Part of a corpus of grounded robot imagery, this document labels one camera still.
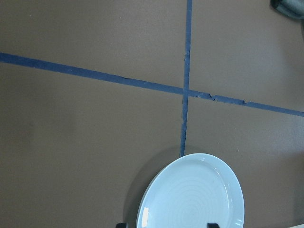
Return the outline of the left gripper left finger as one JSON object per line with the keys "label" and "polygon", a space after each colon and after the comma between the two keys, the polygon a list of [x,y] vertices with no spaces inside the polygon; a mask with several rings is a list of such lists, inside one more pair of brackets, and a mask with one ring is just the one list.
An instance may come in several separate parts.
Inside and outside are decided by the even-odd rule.
{"label": "left gripper left finger", "polygon": [[127,228],[127,223],[117,223],[115,228]]}

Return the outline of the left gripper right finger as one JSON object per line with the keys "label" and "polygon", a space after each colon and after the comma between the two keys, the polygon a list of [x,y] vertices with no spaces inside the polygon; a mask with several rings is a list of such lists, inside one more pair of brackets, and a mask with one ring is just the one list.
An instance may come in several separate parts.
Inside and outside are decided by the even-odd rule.
{"label": "left gripper right finger", "polygon": [[219,228],[219,225],[217,223],[208,223],[207,228]]}

